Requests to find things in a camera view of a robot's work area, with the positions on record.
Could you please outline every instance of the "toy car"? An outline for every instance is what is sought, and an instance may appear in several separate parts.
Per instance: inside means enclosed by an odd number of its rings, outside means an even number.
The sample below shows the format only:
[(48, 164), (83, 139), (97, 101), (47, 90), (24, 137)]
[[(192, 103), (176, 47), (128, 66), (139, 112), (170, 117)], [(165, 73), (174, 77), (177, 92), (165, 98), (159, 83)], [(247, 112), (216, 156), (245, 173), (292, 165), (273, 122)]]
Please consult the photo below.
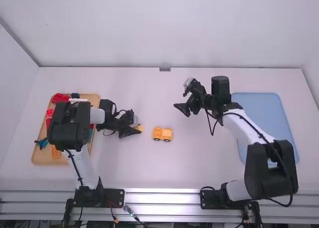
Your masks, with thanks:
[(155, 127), (153, 130), (153, 139), (155, 141), (164, 140), (170, 142), (173, 140), (173, 130), (171, 128)]

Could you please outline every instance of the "wooden board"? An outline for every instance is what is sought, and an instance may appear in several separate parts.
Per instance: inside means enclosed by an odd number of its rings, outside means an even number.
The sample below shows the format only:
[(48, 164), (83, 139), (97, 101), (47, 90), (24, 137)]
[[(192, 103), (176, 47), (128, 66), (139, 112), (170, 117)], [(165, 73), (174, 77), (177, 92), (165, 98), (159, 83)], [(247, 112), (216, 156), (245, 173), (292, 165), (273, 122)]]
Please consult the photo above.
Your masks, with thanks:
[[(55, 108), (55, 105), (51, 102), (53, 96), (50, 99), (50, 103), (48, 105), (47, 110)], [(80, 98), (81, 99), (88, 99), (88, 101), (91, 102), (91, 105), (93, 107), (95, 107), (95, 108), (99, 107), (100, 96), (98, 96), (96, 94), (80, 94)], [(46, 114), (46, 111), (43, 111), (43, 112), (45, 113), (45, 116), (44, 116), (44, 119), (43, 119), (43, 122), (42, 122), (42, 127), (41, 127), (41, 130), (40, 130), (39, 136), (37, 138), (38, 141), (46, 138), (46, 136), (47, 136), (45, 121), (49, 117)], [(91, 141), (90, 141), (90, 143), (88, 143), (89, 154), (91, 153), (94, 130), (95, 130), (95, 127), (93, 128), (93, 134), (92, 134), (92, 137), (91, 137)], [(35, 165), (54, 165), (54, 164), (67, 165), (68, 162), (67, 162), (66, 158), (62, 154), (58, 158), (54, 158), (54, 159), (52, 158), (52, 147), (53, 147), (53, 145), (47, 144), (47, 146), (45, 148), (40, 150), (40, 147), (36, 144), (35, 147), (34, 147), (33, 154), (32, 154), (32, 159), (31, 159), (32, 163), (34, 163)]]

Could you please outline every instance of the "red toy block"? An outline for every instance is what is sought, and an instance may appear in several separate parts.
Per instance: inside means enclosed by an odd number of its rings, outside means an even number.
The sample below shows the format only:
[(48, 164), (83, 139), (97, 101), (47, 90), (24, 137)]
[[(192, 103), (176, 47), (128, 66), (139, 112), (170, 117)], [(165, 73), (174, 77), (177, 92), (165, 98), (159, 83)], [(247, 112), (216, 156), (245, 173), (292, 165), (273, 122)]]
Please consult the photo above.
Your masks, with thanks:
[(68, 95), (63, 95), (62, 101), (63, 101), (63, 102), (68, 102), (70, 98), (71, 98), (71, 97), (68, 96)]
[(47, 118), (46, 120), (45, 120), (45, 125), (46, 125), (46, 130), (48, 131), (48, 129), (49, 129), (49, 125), (50, 125), (50, 123), (51, 123), (51, 118)]
[(57, 93), (52, 98), (52, 103), (61, 102), (63, 98), (63, 94)]
[(46, 111), (46, 115), (48, 115), (48, 117), (52, 117), (53, 112), (54, 112), (54, 109), (49, 109)]

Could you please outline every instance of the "light blue pad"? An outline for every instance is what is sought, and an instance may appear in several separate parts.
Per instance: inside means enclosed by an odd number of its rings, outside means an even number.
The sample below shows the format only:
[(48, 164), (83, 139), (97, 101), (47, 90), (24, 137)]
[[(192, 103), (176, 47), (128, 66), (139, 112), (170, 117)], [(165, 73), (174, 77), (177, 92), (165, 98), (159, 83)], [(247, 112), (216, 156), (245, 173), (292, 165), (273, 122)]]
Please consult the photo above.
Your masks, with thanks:
[[(247, 116), (263, 131), (277, 140), (288, 140), (294, 147), (295, 162), (299, 162), (297, 148), (290, 131), (280, 97), (274, 93), (233, 93), (232, 101), (239, 103)], [(237, 141), (239, 156), (246, 163), (247, 146)], [(268, 165), (275, 165), (268, 160)]]

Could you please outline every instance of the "white wall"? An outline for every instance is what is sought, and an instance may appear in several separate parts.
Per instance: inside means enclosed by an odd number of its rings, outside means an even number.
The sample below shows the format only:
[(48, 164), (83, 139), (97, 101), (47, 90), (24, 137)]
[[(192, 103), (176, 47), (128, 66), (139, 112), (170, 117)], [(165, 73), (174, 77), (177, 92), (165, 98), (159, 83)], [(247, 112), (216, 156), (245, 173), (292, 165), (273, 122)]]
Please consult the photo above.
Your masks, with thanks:
[(1, 25), (0, 69), (1, 166), (39, 69)]
[(303, 67), (311, 81), (318, 1), (0, 0), (0, 17), (42, 66)]

